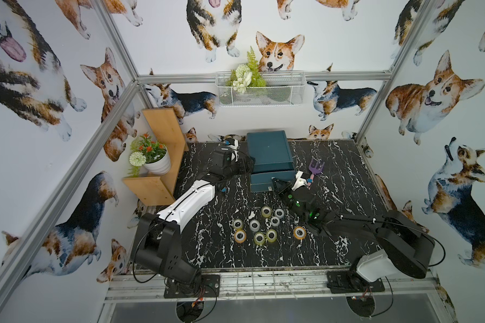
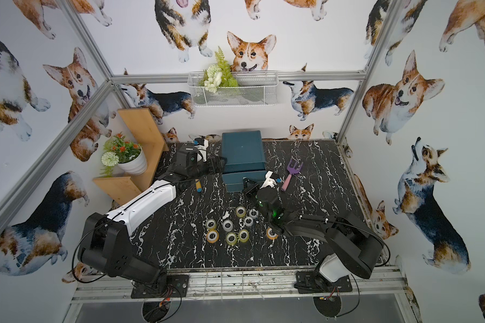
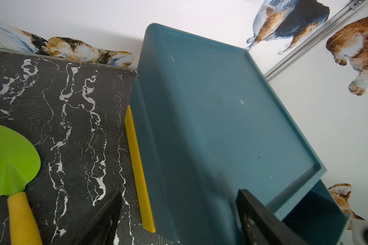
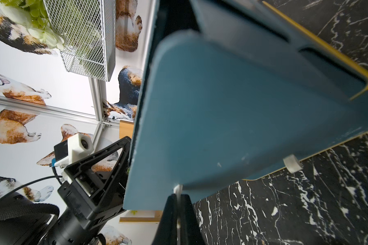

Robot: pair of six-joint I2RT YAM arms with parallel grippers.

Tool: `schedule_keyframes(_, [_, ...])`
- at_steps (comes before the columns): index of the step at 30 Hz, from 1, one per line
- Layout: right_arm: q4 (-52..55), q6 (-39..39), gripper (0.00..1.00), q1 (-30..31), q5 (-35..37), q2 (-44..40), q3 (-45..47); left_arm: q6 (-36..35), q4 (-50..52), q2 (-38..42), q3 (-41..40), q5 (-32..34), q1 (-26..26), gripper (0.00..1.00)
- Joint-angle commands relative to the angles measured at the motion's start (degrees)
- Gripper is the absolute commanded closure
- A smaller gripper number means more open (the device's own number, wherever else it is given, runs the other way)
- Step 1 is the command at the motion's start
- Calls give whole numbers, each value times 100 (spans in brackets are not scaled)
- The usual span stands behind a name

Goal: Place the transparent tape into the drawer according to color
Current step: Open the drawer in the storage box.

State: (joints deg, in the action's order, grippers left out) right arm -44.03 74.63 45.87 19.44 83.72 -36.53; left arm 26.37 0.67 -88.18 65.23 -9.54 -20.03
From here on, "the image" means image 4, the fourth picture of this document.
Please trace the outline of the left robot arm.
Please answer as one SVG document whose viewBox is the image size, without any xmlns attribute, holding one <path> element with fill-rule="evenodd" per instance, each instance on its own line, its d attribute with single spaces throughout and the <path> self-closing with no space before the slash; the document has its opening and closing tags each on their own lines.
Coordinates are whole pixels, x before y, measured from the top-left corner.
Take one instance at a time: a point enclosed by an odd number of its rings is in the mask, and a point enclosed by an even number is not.
<svg viewBox="0 0 368 245">
<path fill-rule="evenodd" d="M 58 189 L 66 210 L 10 191 L 0 198 L 0 245 L 105 244 L 102 228 L 124 211 L 130 145 L 126 136 L 94 152 L 82 135 L 57 144 L 51 167 L 66 164 Z"/>
</svg>

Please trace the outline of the teal drawer cabinet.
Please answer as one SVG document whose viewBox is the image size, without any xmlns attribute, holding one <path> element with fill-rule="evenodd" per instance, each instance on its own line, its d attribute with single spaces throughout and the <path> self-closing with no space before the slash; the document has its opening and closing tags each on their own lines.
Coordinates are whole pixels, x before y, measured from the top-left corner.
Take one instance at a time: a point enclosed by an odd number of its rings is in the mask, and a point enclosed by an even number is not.
<svg viewBox="0 0 368 245">
<path fill-rule="evenodd" d="M 368 71 L 268 3 L 154 1 L 124 208 L 199 201 L 368 131 Z"/>
</svg>

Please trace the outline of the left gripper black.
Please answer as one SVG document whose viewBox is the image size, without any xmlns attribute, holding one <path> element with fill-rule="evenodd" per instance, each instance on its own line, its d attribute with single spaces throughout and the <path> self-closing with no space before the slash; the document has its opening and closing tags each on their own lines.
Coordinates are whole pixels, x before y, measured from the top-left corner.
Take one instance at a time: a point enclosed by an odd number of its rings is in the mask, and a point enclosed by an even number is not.
<svg viewBox="0 0 368 245">
<path fill-rule="evenodd" d="M 99 227 L 123 211 L 130 145 L 131 138 L 126 136 L 64 169 L 71 183 L 65 181 L 58 193 L 83 229 Z M 92 170 L 93 165 L 119 150 L 122 152 L 111 172 Z"/>
</svg>

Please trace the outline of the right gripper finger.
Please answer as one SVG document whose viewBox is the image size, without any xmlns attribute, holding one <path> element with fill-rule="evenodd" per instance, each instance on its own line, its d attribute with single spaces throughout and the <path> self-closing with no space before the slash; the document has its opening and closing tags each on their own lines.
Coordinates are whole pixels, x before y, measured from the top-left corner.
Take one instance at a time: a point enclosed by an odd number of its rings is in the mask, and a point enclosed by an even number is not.
<svg viewBox="0 0 368 245">
<path fill-rule="evenodd" d="M 153 245 L 205 245 L 189 195 L 168 197 Z"/>
</svg>

